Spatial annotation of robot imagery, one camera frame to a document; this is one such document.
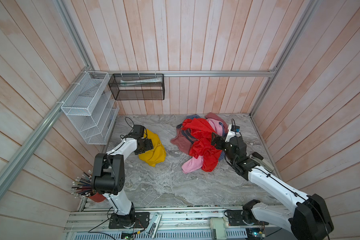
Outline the yellow cloth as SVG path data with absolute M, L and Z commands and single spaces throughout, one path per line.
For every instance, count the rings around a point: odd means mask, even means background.
M 143 154 L 138 155 L 139 159 L 147 163 L 151 167 L 155 167 L 156 164 L 162 163 L 166 159 L 166 150 L 162 145 L 160 138 L 157 134 L 147 130 L 145 137 L 150 139 L 153 143 L 153 149 Z

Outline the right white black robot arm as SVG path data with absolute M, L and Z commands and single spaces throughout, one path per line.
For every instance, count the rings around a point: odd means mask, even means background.
M 321 196 L 306 194 L 274 176 L 264 157 L 257 152 L 248 154 L 243 138 L 235 133 L 228 133 L 226 138 L 213 133 L 211 145 L 225 153 L 227 163 L 239 176 L 261 187 L 284 206 L 281 209 L 252 200 L 242 210 L 246 225 L 266 222 L 291 232 L 298 240 L 330 238 L 334 225 Z

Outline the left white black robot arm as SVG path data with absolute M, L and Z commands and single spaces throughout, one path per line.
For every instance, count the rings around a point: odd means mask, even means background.
M 153 149 L 148 131 L 142 125 L 134 125 L 131 132 L 112 150 L 97 154 L 92 170 L 91 188 L 103 195 L 114 208 L 114 216 L 134 218 L 133 203 L 125 190 L 125 160 L 131 154 L 139 155 Z

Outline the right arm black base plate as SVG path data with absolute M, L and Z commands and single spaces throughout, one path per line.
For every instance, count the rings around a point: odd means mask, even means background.
M 269 223 L 257 221 L 254 218 L 250 217 L 248 220 L 245 219 L 243 215 L 243 210 L 225 210 L 224 216 L 228 218 L 229 226 L 267 226 Z

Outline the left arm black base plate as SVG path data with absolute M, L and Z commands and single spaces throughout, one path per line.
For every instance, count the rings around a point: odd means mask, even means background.
M 150 213 L 148 212 L 135 213 L 134 217 L 131 214 L 125 216 L 112 214 L 109 229 L 131 229 L 133 227 L 145 229 L 149 223 Z

